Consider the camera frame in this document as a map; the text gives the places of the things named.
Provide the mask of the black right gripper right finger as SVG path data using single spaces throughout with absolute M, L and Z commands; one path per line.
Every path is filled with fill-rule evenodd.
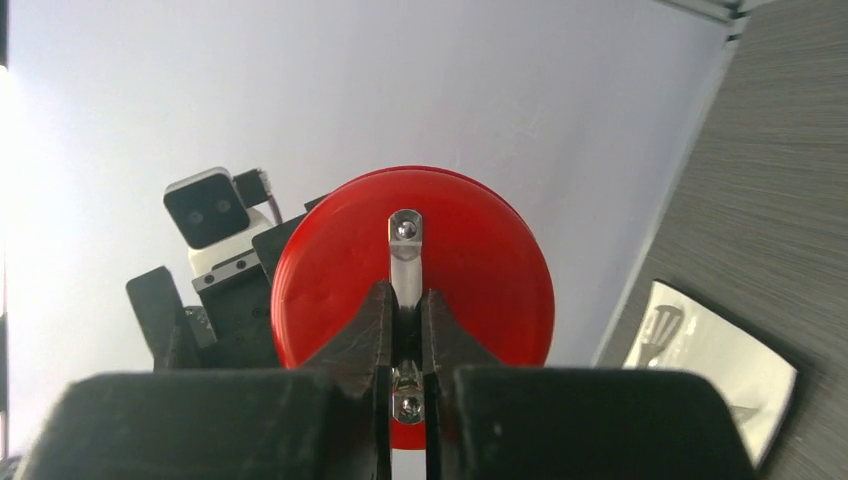
M 431 479 L 753 479 L 730 410 L 672 370 L 509 367 L 420 303 Z

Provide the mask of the red round lid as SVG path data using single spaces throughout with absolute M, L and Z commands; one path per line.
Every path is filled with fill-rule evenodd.
M 311 209 L 286 243 L 271 287 L 281 364 L 297 368 L 345 327 L 389 275 L 388 220 L 423 218 L 423 286 L 501 362 L 540 366 L 555 319 L 553 284 L 529 226 L 496 192 L 457 172 L 398 166 L 359 176 Z

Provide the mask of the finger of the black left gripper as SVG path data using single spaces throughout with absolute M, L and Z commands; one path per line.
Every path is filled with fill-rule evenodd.
M 155 370 L 200 369 L 198 343 L 171 272 L 155 268 L 126 283 Z

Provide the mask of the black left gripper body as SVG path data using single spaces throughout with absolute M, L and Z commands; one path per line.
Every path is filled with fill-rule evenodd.
M 280 365 L 271 331 L 271 283 L 284 247 L 306 216 L 256 235 L 250 250 L 192 280 L 201 307 L 187 316 L 207 367 Z

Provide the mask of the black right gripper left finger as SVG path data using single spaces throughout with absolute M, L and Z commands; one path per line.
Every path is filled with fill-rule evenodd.
M 395 295 L 292 370 L 102 374 L 69 386 L 20 479 L 387 479 Z

